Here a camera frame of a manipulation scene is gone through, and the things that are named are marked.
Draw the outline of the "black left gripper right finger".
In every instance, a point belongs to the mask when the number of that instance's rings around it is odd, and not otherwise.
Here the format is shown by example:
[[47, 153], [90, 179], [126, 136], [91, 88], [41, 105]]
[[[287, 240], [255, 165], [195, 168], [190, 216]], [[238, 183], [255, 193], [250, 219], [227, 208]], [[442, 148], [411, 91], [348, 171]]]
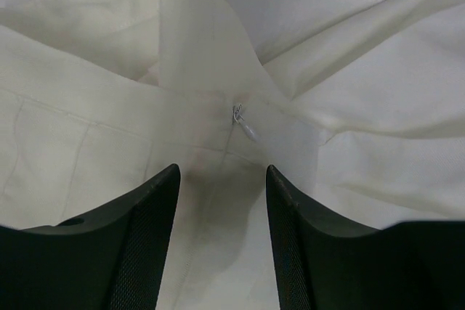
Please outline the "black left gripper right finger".
[[266, 174], [282, 309], [462, 309], [464, 223], [405, 221], [377, 230]]

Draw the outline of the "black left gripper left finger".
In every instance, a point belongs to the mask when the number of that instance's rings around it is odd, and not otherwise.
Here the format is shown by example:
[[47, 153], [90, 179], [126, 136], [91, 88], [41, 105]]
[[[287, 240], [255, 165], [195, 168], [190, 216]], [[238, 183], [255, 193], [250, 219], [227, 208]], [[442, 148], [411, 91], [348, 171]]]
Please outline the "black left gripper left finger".
[[179, 187], [170, 165], [55, 227], [2, 227], [1, 307], [154, 309]]

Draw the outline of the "white skirt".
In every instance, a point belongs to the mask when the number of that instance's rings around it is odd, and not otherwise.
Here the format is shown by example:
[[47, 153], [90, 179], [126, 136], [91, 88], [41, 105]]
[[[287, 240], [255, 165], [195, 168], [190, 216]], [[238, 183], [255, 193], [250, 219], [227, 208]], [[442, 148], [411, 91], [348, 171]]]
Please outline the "white skirt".
[[371, 228], [464, 218], [464, 0], [385, 0], [261, 62], [225, 0], [1, 10], [1, 222], [182, 171], [159, 309], [276, 309], [265, 169]]

